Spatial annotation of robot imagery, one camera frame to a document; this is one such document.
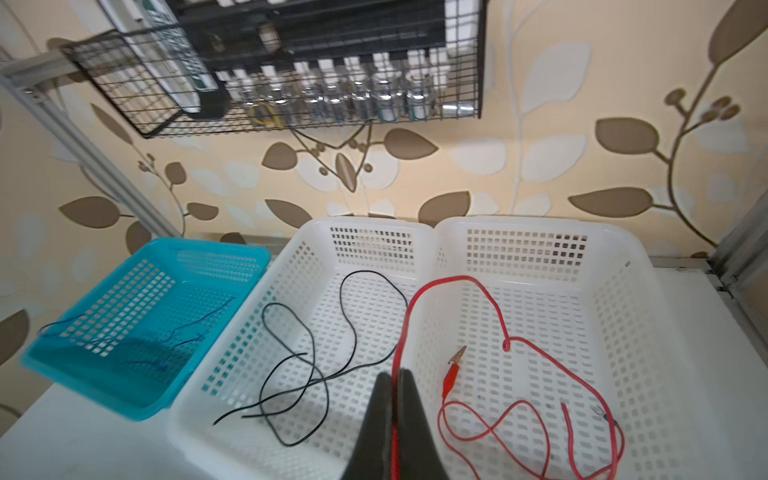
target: white table surface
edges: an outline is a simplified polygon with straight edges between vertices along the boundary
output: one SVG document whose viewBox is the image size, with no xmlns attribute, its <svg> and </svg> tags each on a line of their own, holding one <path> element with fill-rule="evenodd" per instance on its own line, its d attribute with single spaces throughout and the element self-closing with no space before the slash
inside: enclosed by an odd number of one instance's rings
<svg viewBox="0 0 768 480">
<path fill-rule="evenodd" d="M 712 441 L 732 445 L 744 478 L 765 478 L 768 368 L 702 272 L 655 270 L 707 395 L 722 413 L 716 429 L 723 434 Z M 0 479 L 208 480 L 169 445 L 166 421 L 163 411 L 129 422 L 54 385 L 0 439 Z"/>
</svg>

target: leaf pattern wallpaper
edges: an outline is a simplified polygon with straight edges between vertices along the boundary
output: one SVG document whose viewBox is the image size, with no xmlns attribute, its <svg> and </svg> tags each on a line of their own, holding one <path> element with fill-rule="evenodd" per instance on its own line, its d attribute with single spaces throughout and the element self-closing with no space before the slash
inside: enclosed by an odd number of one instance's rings
<svg viewBox="0 0 768 480">
<path fill-rule="evenodd" d="M 51 36 L 35 38 L 46 49 L 100 25 L 87 2 L 56 5 L 71 19 L 57 28 L 32 14 L 41 0 L 12 4 Z M 290 237 L 325 216 L 511 214 L 606 221 L 649 254 L 701 256 L 768 185 L 765 4 L 493 0 L 481 120 L 146 141 L 78 78 L 53 94 L 186 237 Z M 121 231 L 128 252 L 149 241 L 98 197 L 59 213 Z"/>
<path fill-rule="evenodd" d="M 5 206 L 0 212 L 5 226 L 0 234 L 2 435 L 50 386 L 19 362 L 35 333 L 151 235 L 135 219 L 126 221 L 130 213 L 4 91 L 0 144 Z"/>
</svg>

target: white plastic basket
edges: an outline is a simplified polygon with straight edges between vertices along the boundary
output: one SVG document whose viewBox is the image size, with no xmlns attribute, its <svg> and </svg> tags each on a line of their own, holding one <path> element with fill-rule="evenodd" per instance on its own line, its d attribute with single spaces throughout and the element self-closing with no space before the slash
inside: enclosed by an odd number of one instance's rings
<svg viewBox="0 0 768 480">
<path fill-rule="evenodd" d="M 464 274 L 480 280 L 502 308 L 511 336 L 532 341 L 607 400 L 627 436 L 617 478 L 736 478 L 729 452 L 707 449 L 707 435 L 717 435 L 711 408 L 693 380 L 690 356 L 636 237 L 576 220 L 472 217 L 444 220 L 435 238 L 432 278 Z M 474 478 L 437 429 L 447 362 L 462 346 L 467 350 L 448 400 L 469 404 L 489 424 L 514 401 L 530 401 L 551 440 L 547 477 L 570 479 L 575 475 L 568 464 L 564 402 L 580 473 L 587 476 L 611 463 L 608 424 L 592 409 L 600 403 L 527 346 L 513 343 L 504 353 L 498 317 L 478 287 L 470 282 L 438 286 L 421 302 L 412 316 L 402 367 L 414 373 L 432 438 L 452 480 Z M 446 412 L 458 435 L 485 431 L 465 409 Z M 497 433 L 529 468 L 541 471 L 545 437 L 528 407 L 508 415 Z M 534 478 L 492 435 L 469 443 L 448 433 L 446 438 L 473 461 L 483 480 Z"/>
<path fill-rule="evenodd" d="M 729 478 L 728 452 L 707 450 L 716 427 L 706 396 L 686 364 L 679 335 L 640 242 L 624 230 L 576 220 L 472 217 L 444 220 L 434 230 L 396 220 L 333 218 L 305 224 L 267 271 L 238 314 L 177 397 L 170 416 L 171 441 L 187 458 L 222 480 L 338 478 L 355 445 L 376 375 L 391 360 L 329 382 L 330 413 L 302 445 L 283 447 L 262 419 L 226 411 L 256 401 L 269 371 L 287 351 L 260 326 L 261 308 L 291 306 L 314 332 L 317 363 L 328 375 L 348 358 L 352 333 L 339 311 L 339 282 L 349 272 L 387 275 L 410 299 L 421 285 L 468 274 L 483 282 L 500 304 L 509 332 L 549 352 L 592 384 L 608 401 L 627 435 L 618 478 L 700 480 Z M 402 325 L 402 298 L 372 274 L 348 280 L 344 306 L 358 329 L 352 366 L 384 357 Z M 279 308 L 267 322 L 295 351 L 309 352 L 308 336 Z M 402 366 L 414 373 L 432 437 L 452 480 L 472 478 L 465 463 L 442 443 L 436 427 L 447 361 L 460 347 L 456 386 L 449 399 L 467 402 L 488 421 L 517 399 L 544 417 L 552 452 L 548 478 L 574 478 L 560 402 L 574 426 L 582 475 L 610 462 L 607 423 L 591 407 L 597 401 L 525 346 L 502 351 L 495 311 L 469 282 L 436 287 L 411 317 Z M 288 362 L 264 396 L 301 386 L 310 368 Z M 269 404 L 288 406 L 295 396 Z M 287 441 L 308 432 L 325 412 L 325 389 L 312 387 L 292 411 L 275 419 Z M 473 417 L 449 410 L 459 435 L 483 430 Z M 535 471 L 545 447 L 530 410 L 516 409 L 498 430 L 507 446 Z M 452 443 L 483 480 L 532 478 L 489 435 Z"/>
<path fill-rule="evenodd" d="M 256 289 L 221 334 L 171 409 L 170 438 L 190 462 L 222 480 L 336 479 L 341 476 L 362 425 L 373 383 L 389 372 L 392 359 L 329 382 L 327 420 L 303 444 L 283 447 L 262 419 L 226 411 L 255 403 L 270 370 L 289 353 L 260 325 L 269 302 L 290 306 L 313 331 L 317 364 L 325 375 L 349 358 L 353 334 L 339 310 L 339 284 L 354 270 L 386 275 L 411 298 L 432 268 L 432 228 L 386 219 L 332 218 L 309 222 L 296 232 Z M 395 346 L 406 307 L 381 277 L 355 275 L 344 286 L 344 308 L 355 324 L 358 348 L 350 366 L 384 358 Z M 270 307 L 269 327 L 296 352 L 310 352 L 306 335 L 282 308 Z M 264 390 L 264 397 L 304 384 L 308 365 L 287 362 Z M 287 407 L 297 394 L 267 404 Z M 310 387 L 301 403 L 273 420 L 287 442 L 295 442 L 322 418 L 322 384 Z"/>
</svg>

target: red wire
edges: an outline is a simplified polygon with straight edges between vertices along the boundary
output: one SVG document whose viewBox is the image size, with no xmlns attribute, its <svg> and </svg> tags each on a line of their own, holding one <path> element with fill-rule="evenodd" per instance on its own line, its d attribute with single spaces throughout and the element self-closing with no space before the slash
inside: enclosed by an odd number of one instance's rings
<svg viewBox="0 0 768 480">
<path fill-rule="evenodd" d="M 609 428 L 611 429 L 611 464 L 608 467 L 606 467 L 606 468 L 610 472 L 609 475 L 608 475 L 608 480 L 614 480 L 616 478 L 617 464 L 618 464 L 618 461 L 619 461 L 619 456 L 618 456 L 618 453 L 617 453 L 616 429 L 613 428 L 613 426 L 616 425 L 616 424 L 614 422 L 613 414 L 611 413 L 611 408 L 608 407 L 608 404 L 605 402 L 605 399 L 600 395 L 600 393 L 597 390 L 592 388 L 588 383 L 586 383 L 584 380 L 582 380 L 579 376 L 577 376 L 576 374 L 571 372 L 571 370 L 568 370 L 567 368 L 565 368 L 565 366 L 563 366 L 561 363 L 559 363 L 556 359 L 554 359 L 552 356 L 550 356 L 544 350 L 540 349 L 539 347 L 537 347 L 536 345 L 534 345 L 533 343 L 531 343 L 527 339 L 524 339 L 524 338 L 522 338 L 520 336 L 510 337 L 509 333 L 507 332 L 507 326 L 504 323 L 504 314 L 502 313 L 502 309 L 499 308 L 498 304 L 496 303 L 496 300 L 493 299 L 493 297 L 491 296 L 490 293 L 488 293 L 488 291 L 485 289 L 485 287 L 476 278 L 474 278 L 472 276 L 469 276 L 469 275 L 458 275 L 458 276 L 450 276 L 450 277 L 447 277 L 447 278 L 441 278 L 441 279 L 438 279 L 438 280 L 433 280 L 432 282 L 429 282 L 426 285 L 422 286 L 419 289 L 419 291 L 417 291 L 415 293 L 415 295 L 413 296 L 413 298 L 411 299 L 411 302 L 409 303 L 408 308 L 406 309 L 406 314 L 405 314 L 405 316 L 403 317 L 403 320 L 402 320 L 402 330 L 400 332 L 400 340 L 397 343 L 397 348 L 395 349 L 395 356 L 394 356 L 394 359 L 392 360 L 392 394 L 393 394 L 393 398 L 397 398 L 397 374 L 398 374 L 398 372 L 400 370 L 400 362 L 402 360 L 402 352 L 403 352 L 403 350 L 404 350 L 404 348 L 406 346 L 406 340 L 408 339 L 408 327 L 409 327 L 409 323 L 410 323 L 410 319 L 411 319 L 411 312 L 413 311 L 413 308 L 416 305 L 416 302 L 419 300 L 419 297 L 421 297 L 421 295 L 423 295 L 427 290 L 433 288 L 434 286 L 443 285 L 445 283 L 458 282 L 458 281 L 462 281 L 462 280 L 467 280 L 467 281 L 472 282 L 475 285 L 477 285 L 478 288 L 488 298 L 488 301 L 490 301 L 491 304 L 493 305 L 493 307 L 496 309 L 496 314 L 498 315 L 498 321 L 499 321 L 499 324 L 501 325 L 502 333 L 504 334 L 504 342 L 502 343 L 502 349 L 505 352 L 509 352 L 510 351 L 510 349 L 511 349 L 511 342 L 512 341 L 524 343 L 525 345 L 531 347 L 536 353 L 538 353 L 539 355 L 545 357 L 550 362 L 554 363 L 555 366 L 557 366 L 560 370 L 565 372 L 566 375 L 570 376 L 573 380 L 578 382 L 580 385 L 585 387 L 589 391 L 589 393 L 591 393 L 593 396 L 595 396 L 595 398 L 598 399 L 598 401 L 600 402 L 600 404 L 603 407 L 603 410 L 606 412 L 607 420 L 608 420 L 608 425 L 610 426 Z M 392 409 L 393 410 L 393 415 L 394 415 L 394 422 L 392 423 L 392 451 L 391 451 L 391 465 L 392 465 L 391 478 L 392 478 L 392 480 L 399 480 L 399 478 L 400 478 L 399 456 L 398 456 L 399 437 L 398 437 L 398 429 L 397 429 L 397 405 L 396 405 L 396 403 L 397 402 L 394 402 L 394 406 L 393 406 L 393 409 Z M 509 413 L 511 411 L 511 409 L 514 408 L 514 406 L 515 406 L 515 404 L 513 404 L 513 406 L 511 406 L 507 410 L 506 413 Z M 475 412 L 474 410 L 472 410 L 472 412 L 475 413 L 475 415 L 478 416 L 478 418 L 482 420 L 482 418 L 480 418 L 480 416 L 477 414 L 477 412 Z M 568 416 L 568 411 L 567 411 L 567 409 L 565 407 L 564 407 L 564 412 L 566 413 L 566 425 L 567 425 L 568 430 L 569 430 L 569 443 L 571 443 L 570 446 L 569 446 L 569 449 L 568 449 L 568 457 L 569 457 L 569 461 L 571 462 L 571 466 L 573 467 L 573 465 L 575 465 L 575 460 L 573 458 L 573 445 L 572 445 L 573 435 L 571 434 L 572 433 L 571 420 L 570 420 L 570 417 Z M 492 433 L 498 439 L 498 436 L 495 434 L 495 431 L 493 429 L 491 429 L 485 423 L 484 420 L 482 420 L 482 421 L 483 421 L 483 424 L 486 425 L 486 427 L 490 430 L 490 433 Z M 489 433 L 489 431 L 486 431 L 483 434 L 483 436 L 487 435 L 488 433 Z M 548 439 L 548 434 L 546 433 L 546 427 L 545 427 L 545 436 Z M 621 436 L 622 436 L 622 451 L 623 451 L 624 450 L 624 440 L 623 440 L 624 435 L 623 435 L 623 433 L 621 434 Z M 479 478 L 478 475 L 477 475 L 477 471 L 472 466 L 471 462 L 464 455 L 462 455 L 457 450 L 455 450 L 453 447 L 451 447 L 450 444 L 448 444 L 447 442 L 446 442 L 446 445 L 453 452 L 455 452 L 459 456 L 461 456 L 465 460 L 465 462 L 467 462 L 470 465 L 470 468 L 475 473 L 475 477 Z M 506 449 L 506 447 L 505 447 L 505 450 L 507 450 L 507 452 L 511 455 L 511 452 L 508 449 Z M 513 455 L 511 455 L 511 456 L 512 456 L 512 458 L 515 461 L 517 461 L 516 457 L 514 457 Z M 525 467 L 523 464 L 520 464 L 520 465 L 521 465 L 521 467 L 525 468 L 526 471 L 532 472 L 527 467 Z M 578 472 L 576 472 L 575 470 L 574 470 L 574 473 L 576 473 L 576 475 L 579 477 L 579 480 L 587 480 L 585 478 L 582 478 L 578 474 Z M 596 475 L 598 475 L 598 473 L 590 475 L 589 478 L 593 478 Z M 539 476 L 539 478 L 544 478 L 544 472 L 542 472 L 542 474 Z"/>
<path fill-rule="evenodd" d="M 473 437 L 460 437 L 460 436 L 456 435 L 456 433 L 453 430 L 451 430 L 451 426 L 448 424 L 448 419 L 445 417 L 445 407 L 448 407 L 448 406 L 451 406 L 451 405 L 459 405 L 459 406 L 462 406 L 462 407 L 466 408 L 470 412 L 472 412 L 475 415 L 475 417 L 477 417 L 477 419 L 480 420 L 480 422 L 482 422 L 483 425 L 485 425 L 486 430 L 483 433 L 481 433 L 479 435 L 475 435 Z M 496 431 L 495 431 L 496 427 L 501 422 L 504 421 L 504 418 L 516 406 L 519 406 L 519 405 L 530 406 L 533 409 L 533 413 L 536 414 L 536 418 L 538 418 L 538 422 L 541 423 L 541 427 L 544 429 L 544 438 L 545 438 L 545 440 L 547 442 L 547 458 L 544 460 L 544 468 L 541 470 L 541 474 L 538 474 L 538 473 L 534 472 L 533 470 L 531 470 L 530 468 L 528 468 L 525 465 L 523 465 L 523 463 L 517 457 L 515 457 L 515 454 L 512 453 L 507 448 L 507 445 L 502 441 L 502 439 L 500 439 L 499 436 L 496 435 Z M 467 465 L 469 465 L 469 468 L 472 469 L 472 473 L 475 474 L 475 478 L 480 480 L 480 475 L 478 475 L 477 471 L 475 470 L 475 466 L 462 453 L 460 453 L 458 450 L 453 448 L 451 446 L 451 444 L 448 443 L 448 440 L 445 439 L 445 436 L 442 434 L 442 429 L 440 428 L 440 415 L 441 414 L 442 414 L 442 419 L 445 422 L 445 427 L 448 429 L 449 432 L 451 432 L 451 435 L 453 435 L 454 438 L 456 438 L 457 440 L 461 440 L 462 442 L 473 442 L 475 440 L 479 440 L 479 439 L 485 437 L 488 433 L 490 433 L 494 437 L 496 437 L 496 439 L 502 445 L 502 448 L 507 452 L 507 454 L 510 457 L 512 457 L 512 459 L 515 460 L 515 462 L 517 462 L 517 464 L 520 465 L 526 472 L 530 473 L 531 475 L 535 475 L 540 480 L 543 480 L 545 478 L 545 475 L 547 473 L 547 467 L 549 466 L 549 454 L 550 454 L 549 433 L 547 433 L 547 427 L 546 427 L 546 425 L 544 425 L 544 420 L 541 418 L 541 415 L 538 414 L 538 410 L 533 405 L 531 405 L 531 403 L 527 402 L 526 400 L 518 400 L 517 402 L 515 402 L 515 403 L 511 404 L 509 407 L 507 407 L 507 409 L 504 411 L 504 413 L 502 413 L 502 415 L 500 417 L 498 417 L 498 420 L 496 420 L 496 422 L 493 425 L 488 425 L 488 423 L 480 416 L 480 414 L 477 413 L 471 406 L 467 405 L 466 403 L 464 403 L 464 402 L 457 402 L 457 401 L 452 401 L 452 402 L 445 403 L 445 400 L 443 399 L 442 408 L 440 409 L 440 411 L 437 414 L 437 429 L 438 429 L 438 432 L 440 432 L 440 438 L 442 438 L 442 441 L 448 446 L 449 449 L 451 449 L 454 453 L 458 454 L 458 456 L 462 457 L 464 459 L 464 461 L 467 462 Z"/>
<path fill-rule="evenodd" d="M 525 405 L 531 407 L 531 409 L 536 414 L 536 417 L 538 418 L 538 421 L 541 424 L 541 427 L 544 429 L 544 437 L 545 437 L 545 441 L 547 443 L 547 459 L 545 460 L 544 468 L 541 470 L 541 473 L 536 473 L 533 470 L 531 470 L 530 468 L 528 468 L 525 465 L 523 465 L 523 463 L 515 456 L 515 454 L 513 454 L 509 450 L 507 445 L 502 441 L 502 439 L 500 439 L 498 437 L 498 435 L 496 435 L 496 432 L 495 432 L 495 428 L 499 424 L 501 424 L 501 422 L 504 421 L 504 418 L 506 418 L 506 416 L 509 415 L 509 413 L 516 406 L 519 406 L 521 404 L 525 404 Z M 472 437 L 461 437 L 461 436 L 457 435 L 451 429 L 451 426 L 448 424 L 448 420 L 445 417 L 445 409 L 447 407 L 451 406 L 451 405 L 462 406 L 462 407 L 466 408 L 467 410 L 469 410 L 478 420 L 480 420 L 480 422 L 482 422 L 483 425 L 485 425 L 486 430 L 483 433 L 481 433 L 479 435 L 472 436 Z M 571 427 L 571 417 L 568 415 L 568 408 L 565 406 L 565 404 L 562 403 L 561 406 L 563 407 L 563 412 L 565 413 L 565 416 L 566 416 L 566 426 L 568 427 L 568 460 L 571 463 L 571 468 L 576 473 L 576 476 L 579 478 L 579 480 L 594 480 L 599 475 L 602 475 L 605 472 L 607 472 L 611 468 L 611 466 L 610 465 L 606 465 L 603 468 L 597 470 L 595 473 L 589 475 L 588 477 L 585 477 L 585 478 L 581 477 L 581 474 L 579 473 L 579 471 L 576 468 L 576 462 L 574 460 L 574 448 L 573 448 L 574 447 L 574 436 L 573 436 L 573 428 Z M 531 405 L 529 402 L 527 402 L 525 400 L 518 400 L 517 402 L 513 403 L 512 405 L 510 405 L 504 411 L 504 413 L 502 413 L 502 415 L 498 418 L 498 420 L 496 420 L 496 422 L 494 422 L 493 425 L 488 425 L 488 423 L 480 416 L 480 414 L 477 413 L 471 406 L 468 406 L 467 404 L 465 404 L 463 402 L 457 402 L 457 401 L 445 402 L 445 400 L 443 400 L 443 406 L 440 409 L 440 411 L 438 412 L 438 423 L 437 423 L 437 429 L 438 429 L 438 432 L 440 432 L 440 438 L 442 438 L 442 441 L 445 443 L 446 446 L 448 446 L 448 448 L 452 452 L 454 452 L 456 455 L 461 457 L 462 460 L 464 460 L 464 462 L 466 462 L 466 464 L 469 465 L 469 468 L 472 470 L 472 474 L 474 474 L 476 479 L 480 480 L 480 475 L 477 473 L 477 470 L 475 470 L 475 466 L 472 464 L 472 462 L 470 462 L 469 459 L 466 456 L 464 456 L 459 450 L 457 450 L 453 445 L 448 443 L 448 440 L 445 438 L 445 435 L 442 432 L 442 427 L 440 425 L 440 418 L 441 417 L 443 419 L 443 422 L 445 422 L 445 427 L 448 428 L 448 431 L 456 439 L 458 439 L 458 440 L 460 440 L 462 442 L 471 442 L 471 441 L 474 441 L 474 440 L 479 440 L 479 439 L 485 437 L 488 433 L 490 433 L 494 437 L 496 437 L 496 439 L 498 440 L 499 444 L 501 444 L 502 448 L 507 452 L 507 454 L 513 460 L 515 460 L 515 462 L 518 465 L 520 465 L 526 472 L 530 473 L 531 475 L 534 475 L 536 478 L 539 478 L 539 480 L 556 480 L 554 478 L 549 478 L 549 477 L 545 476 L 546 472 L 547 472 L 548 463 L 549 463 L 549 453 L 551 451 L 550 450 L 549 433 L 547 432 L 547 427 L 544 424 L 544 421 L 542 420 L 541 416 L 539 415 L 538 410 L 533 405 Z M 626 441 L 624 439 L 624 431 L 621 430 L 621 427 L 618 424 L 616 424 L 616 428 L 618 429 L 619 436 L 621 438 L 621 448 L 620 448 L 619 453 L 618 453 L 618 460 L 620 462 L 621 459 L 624 457 L 624 446 L 625 446 Z"/>
</svg>

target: alligator clip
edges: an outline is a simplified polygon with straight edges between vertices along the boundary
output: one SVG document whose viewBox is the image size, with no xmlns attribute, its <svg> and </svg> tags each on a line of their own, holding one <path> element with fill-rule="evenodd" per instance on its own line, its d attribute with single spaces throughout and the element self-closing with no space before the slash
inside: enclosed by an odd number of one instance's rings
<svg viewBox="0 0 768 480">
<path fill-rule="evenodd" d="M 464 355 L 464 352 L 467 350 L 467 346 L 464 345 L 462 349 L 460 349 L 454 356 L 451 357 L 451 359 L 448 361 L 448 363 L 458 363 L 459 360 L 462 359 L 462 355 Z"/>
<path fill-rule="evenodd" d="M 456 383 L 456 377 L 458 376 L 458 361 L 462 359 L 462 355 L 464 355 L 464 351 L 467 350 L 467 346 L 464 345 L 461 350 L 459 350 L 451 359 L 448 361 L 448 363 L 451 364 L 451 368 L 448 370 L 448 373 L 445 375 L 445 378 L 442 380 L 442 401 L 445 401 L 445 398 L 448 396 L 448 394 L 453 390 L 453 385 Z"/>
</svg>

